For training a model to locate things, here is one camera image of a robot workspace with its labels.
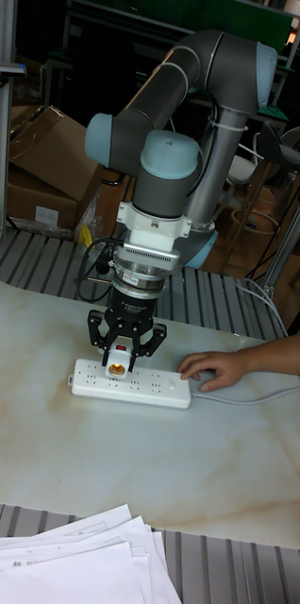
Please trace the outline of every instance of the yellow object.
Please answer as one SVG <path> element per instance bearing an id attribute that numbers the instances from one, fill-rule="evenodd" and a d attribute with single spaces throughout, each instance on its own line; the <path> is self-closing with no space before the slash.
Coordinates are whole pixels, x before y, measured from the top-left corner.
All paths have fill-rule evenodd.
<path id="1" fill-rule="evenodd" d="M 113 363 L 108 370 L 112 376 L 122 376 L 125 373 L 124 367 L 119 362 Z"/>
<path id="2" fill-rule="evenodd" d="M 83 225 L 80 229 L 78 242 L 85 244 L 86 247 L 89 247 L 89 245 L 92 244 L 92 235 L 88 225 Z"/>

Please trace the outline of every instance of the robotic arm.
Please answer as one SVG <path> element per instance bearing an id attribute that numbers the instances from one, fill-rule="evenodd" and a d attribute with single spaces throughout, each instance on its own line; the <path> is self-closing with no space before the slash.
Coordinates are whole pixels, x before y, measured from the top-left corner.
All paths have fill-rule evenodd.
<path id="1" fill-rule="evenodd" d="M 202 265 L 231 161 L 249 115 L 267 105 L 276 60 L 275 50 L 259 42 L 214 30 L 192 34 L 116 118 L 92 118 L 88 156 L 138 177 L 132 203 L 118 210 L 117 221 L 129 237 L 117 249 L 104 336 L 102 314 L 89 315 L 92 344 L 103 349 L 107 371 L 121 366 L 111 364 L 109 355 L 123 353 L 126 359 L 123 373 L 112 375 L 125 376 L 137 357 L 151 356 L 164 340 L 165 326 L 153 325 L 156 300 L 179 261 Z M 208 92 L 218 107 L 201 148 L 189 137 L 161 130 L 192 88 Z M 116 344 L 120 336 L 132 346 Z"/>

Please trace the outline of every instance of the electrical outlet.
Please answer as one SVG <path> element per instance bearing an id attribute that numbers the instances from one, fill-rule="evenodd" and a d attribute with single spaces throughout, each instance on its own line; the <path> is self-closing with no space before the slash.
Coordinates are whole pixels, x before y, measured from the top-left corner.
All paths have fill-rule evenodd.
<path id="1" fill-rule="evenodd" d="M 78 359 L 69 386 L 77 396 L 187 409 L 191 403 L 190 384 L 173 371 L 134 368 L 125 379 L 109 377 L 96 361 Z"/>

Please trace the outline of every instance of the table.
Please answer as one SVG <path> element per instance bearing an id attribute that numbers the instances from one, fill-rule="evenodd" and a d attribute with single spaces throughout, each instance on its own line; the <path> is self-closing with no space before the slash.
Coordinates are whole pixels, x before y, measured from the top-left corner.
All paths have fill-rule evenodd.
<path id="1" fill-rule="evenodd" d="M 250 409 L 92 406 L 67 386 L 75 359 L 96 354 L 89 308 L 0 282 L 0 501 L 76 515 L 127 501 L 157 528 L 300 547 L 300 394 Z M 167 341 L 140 360 L 154 368 L 253 342 L 165 322 Z M 246 398 L 297 383 L 259 374 L 235 389 Z"/>
<path id="2" fill-rule="evenodd" d="M 74 300 L 81 255 L 78 245 L 9 228 L 0 246 L 0 281 Z M 94 286 L 85 292 L 92 293 Z M 157 316 L 257 338 L 281 335 L 269 309 L 237 290 L 231 277 L 192 269 L 169 279 Z M 72 522 L 74 511 L 67 512 L 71 515 L 0 504 L 0 536 Z M 169 573 L 184 604 L 300 601 L 300 551 L 170 530 L 164 531 L 164 541 Z"/>

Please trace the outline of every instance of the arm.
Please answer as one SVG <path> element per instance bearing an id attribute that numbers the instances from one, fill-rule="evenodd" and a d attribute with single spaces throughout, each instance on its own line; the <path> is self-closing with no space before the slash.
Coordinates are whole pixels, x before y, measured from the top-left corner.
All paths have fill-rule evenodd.
<path id="1" fill-rule="evenodd" d="M 177 371 L 182 379 L 200 379 L 199 372 L 212 369 L 214 379 L 201 386 L 202 391 L 212 391 L 236 384 L 251 371 L 271 371 L 300 376 L 300 334 L 243 348 L 237 352 L 202 352 L 188 355 Z"/>

